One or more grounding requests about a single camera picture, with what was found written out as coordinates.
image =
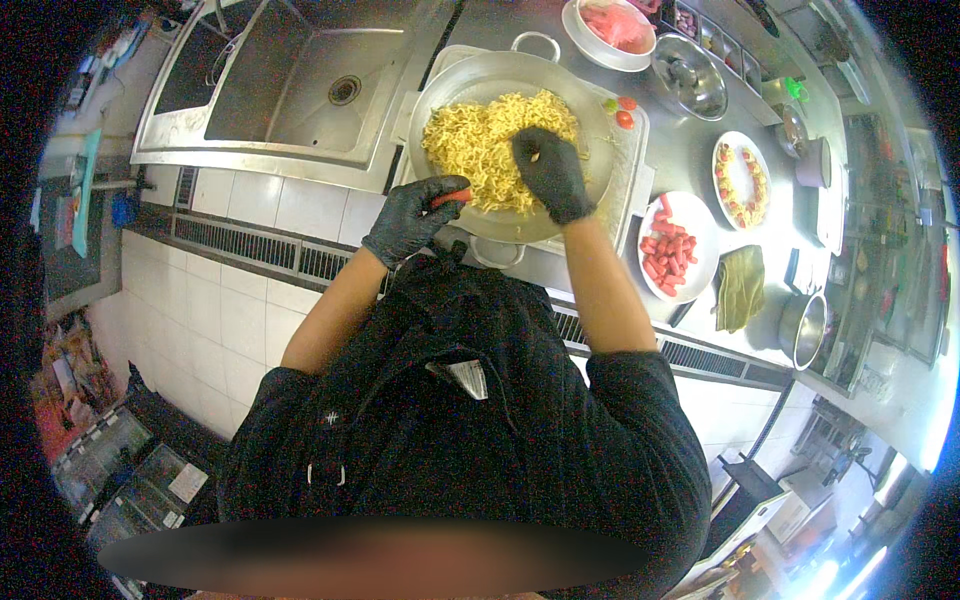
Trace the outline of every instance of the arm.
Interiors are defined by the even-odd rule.
[[[294,332],[280,366],[311,374],[323,371],[370,315],[386,274],[386,265],[372,252],[357,251]]]
[[[572,144],[539,128],[513,138],[514,161],[534,196],[564,232],[566,265],[580,321],[596,352],[656,350],[634,283],[596,219]]]
[[[566,267],[580,322],[595,352],[657,350],[657,338],[630,274],[593,217],[564,227]]]
[[[370,234],[361,242],[363,247],[294,332],[280,366],[310,374],[323,372],[370,316],[387,271],[426,246],[464,206],[447,202],[431,210],[430,201],[467,187],[467,178],[446,176],[390,190]]]

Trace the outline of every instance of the gloved hand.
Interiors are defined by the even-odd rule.
[[[529,127],[514,135],[513,145],[520,178],[546,206],[554,223],[566,225],[593,212],[573,144],[555,133]]]
[[[459,175],[431,177],[390,190],[380,215],[361,244],[380,262],[393,269],[401,260],[418,252],[448,221],[460,216],[465,203],[451,201],[430,210],[430,201],[470,186]]]

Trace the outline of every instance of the yellow noodle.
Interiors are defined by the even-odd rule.
[[[563,100],[542,89],[533,98],[503,94],[485,107],[438,108],[423,128],[422,146],[445,174],[470,180],[472,205],[485,212],[510,209],[527,214],[535,199],[520,180],[510,138],[534,126],[577,144],[576,117]]]

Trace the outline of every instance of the stainless steel counter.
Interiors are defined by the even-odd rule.
[[[815,241],[815,220],[811,218],[811,212],[816,209],[816,190],[795,189],[793,160],[780,148],[772,133],[745,109],[750,104],[746,95],[753,92],[726,67],[721,67],[721,72],[730,90],[727,115],[716,123],[679,118],[655,97],[651,86],[651,78],[654,77],[651,70],[641,73],[611,71],[596,66],[580,55],[564,31],[560,8],[559,3],[549,0],[468,1],[448,43],[501,50],[509,48],[514,37],[524,31],[540,31],[557,40],[562,49],[560,64],[574,75],[636,98],[650,117],[645,160],[647,165],[656,170],[653,196],[668,190],[684,190],[703,198],[714,213],[720,229],[721,252],[748,244],[759,244],[763,248],[766,306],[745,330],[734,334],[715,331],[716,319],[711,309],[716,304],[716,296],[714,290],[709,288],[696,300],[678,330],[723,348],[789,365],[780,351],[776,336],[780,309],[790,294],[783,277],[791,250],[797,248],[804,254],[809,253],[814,262],[823,266],[829,262],[829,252]],[[843,122],[836,97],[829,91],[826,81],[820,85],[819,80],[823,77],[799,47],[799,42],[786,36],[782,43],[787,44],[786,51],[791,52],[793,60],[808,73],[807,78],[814,87],[811,90],[813,100],[804,107],[811,134],[828,135],[834,152],[842,161],[846,161]],[[521,49],[542,56],[548,56],[549,52],[549,46],[536,39],[525,43]],[[713,192],[710,176],[713,145],[720,134],[731,130],[749,135],[763,152],[770,169],[773,185],[771,208],[767,223],[758,231],[736,232],[729,228]],[[634,274],[639,293],[655,326],[669,329],[666,322],[674,306],[657,299],[647,289],[637,264],[638,222],[639,219],[635,217],[631,227],[632,237],[628,238],[623,258]],[[569,278],[561,259],[550,260],[549,257],[534,254],[508,271],[508,274],[562,292],[570,291]]]

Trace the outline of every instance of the green towel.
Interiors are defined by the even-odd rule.
[[[763,307],[763,251],[744,246],[720,258],[717,331],[733,333]]]

